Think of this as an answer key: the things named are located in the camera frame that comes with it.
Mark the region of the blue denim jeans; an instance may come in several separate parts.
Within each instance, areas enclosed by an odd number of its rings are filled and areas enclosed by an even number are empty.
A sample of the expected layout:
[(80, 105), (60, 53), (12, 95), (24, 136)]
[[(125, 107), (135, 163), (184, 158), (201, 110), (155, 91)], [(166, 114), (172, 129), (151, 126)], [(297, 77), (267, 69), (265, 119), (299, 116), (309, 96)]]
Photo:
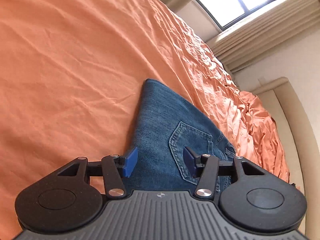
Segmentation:
[(144, 82), (132, 145), (138, 161), (127, 191), (194, 191), (183, 149), (232, 161), (236, 150), (215, 124), (194, 105), (153, 79)]

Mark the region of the beige padded headboard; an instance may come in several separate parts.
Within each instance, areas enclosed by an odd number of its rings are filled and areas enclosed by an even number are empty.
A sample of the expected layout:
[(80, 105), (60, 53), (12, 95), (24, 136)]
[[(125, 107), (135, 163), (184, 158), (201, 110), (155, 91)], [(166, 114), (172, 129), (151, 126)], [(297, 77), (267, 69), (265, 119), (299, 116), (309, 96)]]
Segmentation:
[(319, 239), (319, 147), (308, 116), (288, 78), (280, 77), (253, 91), (277, 124), (290, 171), (290, 183), (308, 204), (299, 231)]

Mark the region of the orange bed sheet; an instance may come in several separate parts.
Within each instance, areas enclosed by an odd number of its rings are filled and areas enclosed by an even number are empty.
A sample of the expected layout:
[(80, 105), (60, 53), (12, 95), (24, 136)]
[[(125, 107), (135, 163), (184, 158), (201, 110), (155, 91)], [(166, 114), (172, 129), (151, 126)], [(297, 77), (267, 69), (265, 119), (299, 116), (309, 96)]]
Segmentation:
[(238, 155), (284, 181), (276, 123), (160, 0), (1, 0), (1, 239), (24, 188), (83, 155), (129, 146), (143, 82), (204, 113)]

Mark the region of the beige curtain right panel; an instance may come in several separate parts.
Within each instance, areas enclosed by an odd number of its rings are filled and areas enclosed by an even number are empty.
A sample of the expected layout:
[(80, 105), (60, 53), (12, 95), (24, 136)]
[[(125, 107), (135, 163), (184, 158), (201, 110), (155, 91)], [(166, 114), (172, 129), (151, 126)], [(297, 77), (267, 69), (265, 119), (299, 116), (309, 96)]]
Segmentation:
[(260, 61), (287, 41), (319, 27), (319, 0), (277, 0), (207, 42), (232, 73)]

